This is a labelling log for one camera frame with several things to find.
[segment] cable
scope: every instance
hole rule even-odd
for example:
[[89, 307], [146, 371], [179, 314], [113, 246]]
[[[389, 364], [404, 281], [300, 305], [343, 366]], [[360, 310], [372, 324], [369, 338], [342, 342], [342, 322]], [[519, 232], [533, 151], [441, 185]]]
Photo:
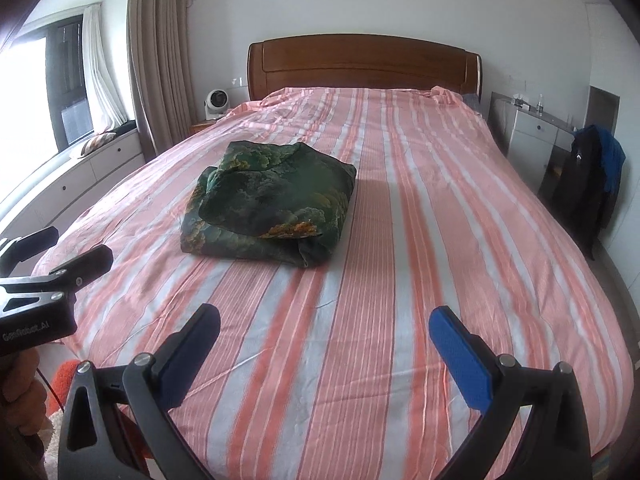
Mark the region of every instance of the cable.
[[40, 378], [47, 385], [47, 388], [49, 389], [51, 394], [55, 397], [56, 401], [58, 402], [58, 406], [60, 406], [60, 410], [62, 410], [62, 413], [65, 413], [65, 407], [62, 405], [62, 402], [60, 402], [60, 398], [58, 397], [58, 395], [53, 391], [53, 388], [49, 384], [49, 381], [47, 381], [47, 378], [42, 374], [42, 372], [40, 371], [39, 368], [36, 368], [36, 371], [37, 371], [38, 375], [40, 376]]

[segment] black jacket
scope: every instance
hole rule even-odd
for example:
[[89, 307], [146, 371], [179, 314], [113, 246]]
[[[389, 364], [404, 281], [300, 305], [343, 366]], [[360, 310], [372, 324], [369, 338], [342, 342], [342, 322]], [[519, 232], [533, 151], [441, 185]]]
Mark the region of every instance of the black jacket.
[[609, 224], [620, 188], [616, 186], [612, 193], [604, 191], [606, 174], [601, 160], [598, 131], [588, 128], [575, 137], [551, 201], [553, 215], [591, 260], [593, 243], [600, 229]]

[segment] wooden headboard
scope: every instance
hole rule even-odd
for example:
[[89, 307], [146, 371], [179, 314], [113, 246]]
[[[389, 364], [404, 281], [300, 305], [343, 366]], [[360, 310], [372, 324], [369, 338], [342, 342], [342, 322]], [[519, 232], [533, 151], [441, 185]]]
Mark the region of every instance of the wooden headboard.
[[478, 54], [430, 41], [373, 34], [279, 38], [249, 47], [249, 96], [285, 87], [414, 88], [482, 92]]

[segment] window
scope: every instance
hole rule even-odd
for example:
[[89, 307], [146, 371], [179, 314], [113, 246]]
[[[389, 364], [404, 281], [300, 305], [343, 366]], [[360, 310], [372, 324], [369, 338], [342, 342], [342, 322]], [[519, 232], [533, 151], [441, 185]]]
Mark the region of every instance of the window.
[[51, 23], [0, 54], [0, 202], [56, 153], [92, 133], [82, 16]]

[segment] window sill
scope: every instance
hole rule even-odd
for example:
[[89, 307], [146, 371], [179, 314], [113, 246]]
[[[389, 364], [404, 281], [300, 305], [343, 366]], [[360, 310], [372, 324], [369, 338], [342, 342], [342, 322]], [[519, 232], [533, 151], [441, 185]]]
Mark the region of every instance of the window sill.
[[138, 130], [133, 129], [126, 134], [123, 134], [111, 142], [108, 142], [104, 146], [95, 150], [93, 153], [76, 158], [76, 154], [80, 145], [86, 142], [87, 137], [79, 139], [66, 150], [58, 153], [50, 158], [36, 171], [30, 174], [25, 180], [23, 180], [18, 187], [16, 187], [9, 195], [0, 202], [0, 234], [5, 231], [9, 224], [34, 200], [40, 193], [42, 193], [47, 187], [56, 181], [60, 176], [68, 173], [73, 168], [85, 161], [98, 155], [103, 150], [112, 145], [113, 142], [118, 142], [123, 138], [137, 134]]

